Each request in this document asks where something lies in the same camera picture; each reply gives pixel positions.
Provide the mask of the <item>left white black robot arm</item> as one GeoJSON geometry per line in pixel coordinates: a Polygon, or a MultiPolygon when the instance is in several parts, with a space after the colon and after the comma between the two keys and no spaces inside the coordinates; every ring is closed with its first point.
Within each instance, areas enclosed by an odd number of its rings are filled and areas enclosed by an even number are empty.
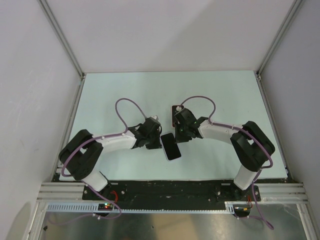
{"type": "Polygon", "coordinates": [[[101,153],[141,147],[148,150],[160,149],[161,131],[157,116],[148,117],[144,123],[129,127],[125,133],[94,136],[88,130],[82,129],[58,155],[63,164],[61,175],[67,177],[67,170],[76,181],[91,186],[94,195],[99,199],[107,199],[111,194],[110,182],[96,166],[101,153]]]}

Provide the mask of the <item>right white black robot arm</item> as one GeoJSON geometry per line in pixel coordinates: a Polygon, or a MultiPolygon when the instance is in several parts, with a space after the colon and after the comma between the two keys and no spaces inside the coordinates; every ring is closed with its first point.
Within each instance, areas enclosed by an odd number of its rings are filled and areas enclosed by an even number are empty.
{"type": "Polygon", "coordinates": [[[241,201],[249,195],[249,187],[265,168],[265,162],[269,162],[268,168],[273,166],[271,155],[275,146],[255,122],[248,121],[243,125],[210,122],[204,116],[196,118],[189,109],[179,105],[171,107],[171,115],[178,143],[212,139],[233,146],[241,163],[231,187],[234,199],[241,201]]]}

